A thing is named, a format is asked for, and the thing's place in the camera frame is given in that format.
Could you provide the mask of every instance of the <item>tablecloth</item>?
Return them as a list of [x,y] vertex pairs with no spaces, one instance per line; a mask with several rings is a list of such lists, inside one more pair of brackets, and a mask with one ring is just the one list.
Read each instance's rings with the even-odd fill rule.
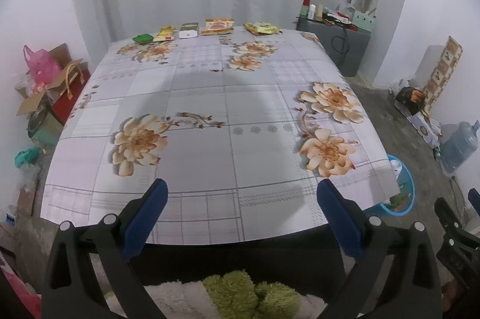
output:
[[58,142],[41,216],[97,223],[157,177],[169,201],[148,242],[174,245],[325,224],[325,177],[363,209],[398,193],[349,85],[315,35],[290,30],[111,45]]

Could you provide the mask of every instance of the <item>red thermos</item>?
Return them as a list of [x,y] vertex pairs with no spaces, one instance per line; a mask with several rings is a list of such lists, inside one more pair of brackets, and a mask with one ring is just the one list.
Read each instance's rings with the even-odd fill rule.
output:
[[302,9],[300,11],[301,16],[306,16],[308,14],[308,7],[310,6],[310,0],[303,0]]

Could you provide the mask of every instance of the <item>yellow snack package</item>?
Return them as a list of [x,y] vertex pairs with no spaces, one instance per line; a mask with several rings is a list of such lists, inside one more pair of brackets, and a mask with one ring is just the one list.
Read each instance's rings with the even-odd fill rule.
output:
[[202,35],[224,35],[233,32],[234,19],[207,19]]
[[165,40],[174,40],[173,31],[176,28],[173,25],[167,25],[160,28],[160,32],[153,38],[154,42],[164,42]]
[[280,28],[270,23],[245,23],[243,26],[255,36],[279,33]]

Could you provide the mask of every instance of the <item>blue gripper pad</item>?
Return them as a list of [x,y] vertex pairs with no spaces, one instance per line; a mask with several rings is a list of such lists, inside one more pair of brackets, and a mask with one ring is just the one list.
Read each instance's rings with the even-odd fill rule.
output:
[[345,200],[329,179],[318,183],[317,202],[344,253],[358,261],[363,254],[363,230],[346,204],[352,203],[350,207],[358,208],[360,213],[362,210],[353,201]]
[[157,178],[140,201],[136,211],[123,233],[122,255],[128,261],[140,254],[169,199],[169,189],[164,180]]
[[469,202],[472,204],[475,211],[480,215],[480,193],[475,188],[469,191]]

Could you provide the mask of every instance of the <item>bottle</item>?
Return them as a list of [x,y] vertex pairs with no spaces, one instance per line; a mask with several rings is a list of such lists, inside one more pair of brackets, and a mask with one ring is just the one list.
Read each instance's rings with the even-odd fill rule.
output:
[[477,149],[477,130],[480,122],[477,120],[472,126],[462,121],[452,136],[440,145],[440,166],[443,172],[451,176],[460,165],[465,162]]
[[300,11],[301,16],[307,16],[308,15],[308,7],[310,6],[310,0],[303,0],[303,5],[301,6],[302,9]]
[[307,16],[307,19],[308,20],[313,20],[314,17],[315,17],[315,9],[316,9],[316,6],[314,4],[311,4],[308,8],[308,16]]
[[317,9],[315,11],[315,20],[322,21],[323,20],[323,5],[318,4]]

